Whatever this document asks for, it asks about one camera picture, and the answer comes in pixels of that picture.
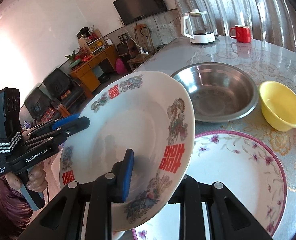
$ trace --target hand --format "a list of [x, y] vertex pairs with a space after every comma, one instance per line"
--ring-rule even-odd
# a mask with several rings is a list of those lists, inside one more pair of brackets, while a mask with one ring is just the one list
[[[43, 167], [44, 162], [40, 162], [29, 172], [29, 181], [27, 183], [28, 189], [37, 192], [43, 192], [46, 189], [48, 182], [45, 180], [46, 172], [44, 171]], [[5, 177], [10, 187], [17, 191], [20, 190], [22, 182], [15, 174], [10, 172]]]

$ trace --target shelf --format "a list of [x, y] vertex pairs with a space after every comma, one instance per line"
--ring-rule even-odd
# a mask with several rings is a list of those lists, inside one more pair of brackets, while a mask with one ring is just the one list
[[106, 46], [106, 44], [103, 44], [102, 46], [100, 46], [98, 49], [95, 49], [94, 51], [92, 51], [92, 53], [94, 53], [95, 51], [101, 49], [103, 46]]
[[100, 38], [96, 39], [95, 41], [92, 41], [92, 42], [90, 42], [90, 43], [89, 43], [89, 44], [87, 44], [87, 45], [89, 46], [89, 45], [93, 44], [94, 42], [96, 42], [96, 41], [98, 41], [98, 40], [100, 40], [100, 39], [102, 39], [102, 37], [100, 37]]

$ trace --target stainless steel basin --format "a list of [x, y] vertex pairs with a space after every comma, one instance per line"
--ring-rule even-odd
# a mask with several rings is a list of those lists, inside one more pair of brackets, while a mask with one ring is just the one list
[[258, 102], [255, 82], [231, 65], [205, 62], [184, 67], [171, 76], [188, 91], [198, 121], [236, 120], [248, 115]]

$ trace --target person's arm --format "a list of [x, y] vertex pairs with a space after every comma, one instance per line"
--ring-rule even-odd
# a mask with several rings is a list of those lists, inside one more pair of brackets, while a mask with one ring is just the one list
[[[43, 162], [41, 162], [29, 173], [27, 187], [33, 191], [44, 191], [48, 186], [45, 175]], [[13, 173], [0, 179], [0, 237], [2, 239], [17, 239], [30, 222], [32, 210], [18, 191], [20, 188], [21, 181]]]

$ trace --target curtain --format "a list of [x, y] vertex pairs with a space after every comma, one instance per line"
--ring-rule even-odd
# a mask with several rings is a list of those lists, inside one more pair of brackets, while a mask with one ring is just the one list
[[214, 31], [229, 35], [247, 25], [253, 38], [296, 52], [296, 11], [288, 0], [175, 0], [180, 16], [192, 9], [208, 11]]

